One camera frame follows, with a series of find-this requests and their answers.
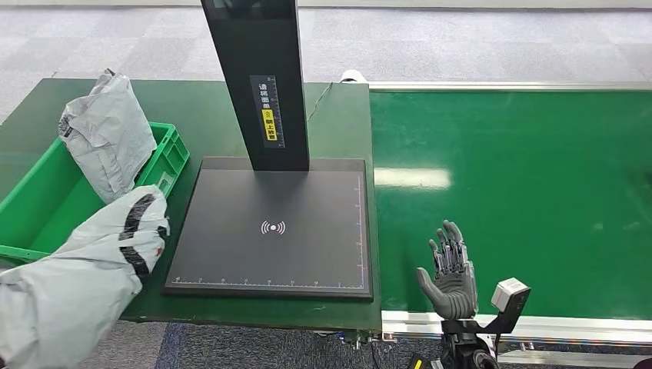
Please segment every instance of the package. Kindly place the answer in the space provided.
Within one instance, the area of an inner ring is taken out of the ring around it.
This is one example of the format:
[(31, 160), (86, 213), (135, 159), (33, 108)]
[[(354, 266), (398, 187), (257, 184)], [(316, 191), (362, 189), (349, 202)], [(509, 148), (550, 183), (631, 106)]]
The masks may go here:
[(0, 272), (0, 357), (9, 369), (77, 367), (154, 269), (169, 225), (156, 186), (79, 225), (52, 255)]
[(58, 134), (106, 204), (134, 187), (136, 175), (156, 149), (129, 78), (110, 69), (88, 96), (65, 106)]

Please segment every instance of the black stripe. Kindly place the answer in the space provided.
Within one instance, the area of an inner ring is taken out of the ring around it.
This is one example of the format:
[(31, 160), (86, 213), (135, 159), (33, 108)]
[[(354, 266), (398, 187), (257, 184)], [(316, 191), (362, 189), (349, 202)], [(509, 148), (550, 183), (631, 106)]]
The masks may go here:
[(124, 246), (120, 248), (120, 252), (125, 260), (134, 267), (134, 271), (141, 281), (149, 275), (149, 268), (147, 268), (145, 259), (132, 246)]
[(163, 227), (162, 225), (159, 225), (156, 231), (158, 231), (158, 236), (160, 238), (163, 238), (163, 240), (165, 240), (166, 237), (168, 236), (168, 229), (166, 227)]
[[(146, 194), (140, 198), (134, 206), (131, 207), (129, 214), (127, 214), (127, 219), (125, 220), (125, 229), (118, 236), (118, 241), (128, 240), (129, 238), (134, 237), (134, 233), (138, 230), (138, 226), (141, 223), (141, 218), (143, 214), (149, 208), (149, 205), (154, 202), (153, 194)], [(134, 267), (134, 271), (138, 278), (142, 279), (149, 275), (149, 268), (145, 260), (141, 255), (134, 250), (132, 246), (125, 246), (120, 248), (122, 256), (125, 257), (125, 260)]]
[(131, 207), (127, 220), (125, 221), (125, 229), (118, 236), (118, 241), (127, 240), (134, 237), (134, 233), (138, 230), (141, 223), (141, 218), (149, 205), (154, 202), (153, 194), (146, 194), (140, 200), (136, 201), (134, 206)]

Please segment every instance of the wireless symbol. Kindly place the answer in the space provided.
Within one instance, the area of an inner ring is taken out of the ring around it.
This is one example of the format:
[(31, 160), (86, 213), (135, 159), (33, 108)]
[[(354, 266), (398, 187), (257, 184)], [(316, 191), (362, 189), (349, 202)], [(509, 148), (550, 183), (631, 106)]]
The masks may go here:
[(276, 231), (279, 234), (285, 233), (285, 222), (282, 221), (279, 224), (269, 224), (268, 221), (263, 221), (261, 224), (261, 233), (266, 234), (269, 231)]

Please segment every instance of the yellow label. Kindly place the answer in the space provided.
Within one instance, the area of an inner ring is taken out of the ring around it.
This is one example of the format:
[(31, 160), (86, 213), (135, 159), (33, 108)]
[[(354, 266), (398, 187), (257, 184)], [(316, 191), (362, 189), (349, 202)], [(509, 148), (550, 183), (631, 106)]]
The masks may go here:
[(274, 124), (274, 112), (271, 109), (262, 109), (263, 122), (265, 126), (265, 137), (268, 141), (276, 141), (276, 125)]

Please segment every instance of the gray plastic bag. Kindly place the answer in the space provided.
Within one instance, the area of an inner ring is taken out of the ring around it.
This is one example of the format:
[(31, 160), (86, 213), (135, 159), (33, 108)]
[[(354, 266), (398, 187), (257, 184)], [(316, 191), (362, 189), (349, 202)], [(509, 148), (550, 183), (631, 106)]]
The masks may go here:
[(88, 96), (65, 106), (58, 134), (106, 204), (134, 187), (136, 175), (156, 149), (129, 78), (110, 69)]

